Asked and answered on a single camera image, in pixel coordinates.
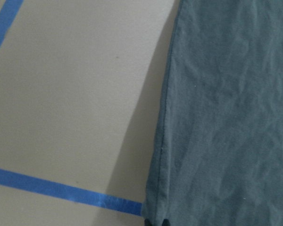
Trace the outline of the black printed t-shirt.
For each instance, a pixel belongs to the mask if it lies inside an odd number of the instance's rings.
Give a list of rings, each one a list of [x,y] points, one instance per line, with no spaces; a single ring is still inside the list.
[[[147,226],[283,226],[283,0],[183,0]]]

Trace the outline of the blue tape grid lines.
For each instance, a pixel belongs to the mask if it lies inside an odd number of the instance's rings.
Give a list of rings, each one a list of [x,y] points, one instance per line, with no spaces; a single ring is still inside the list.
[[[0,10],[0,47],[22,3],[22,0],[6,0],[4,2]],[[142,204],[140,202],[31,177],[5,169],[0,169],[0,185],[139,217],[141,216]]]

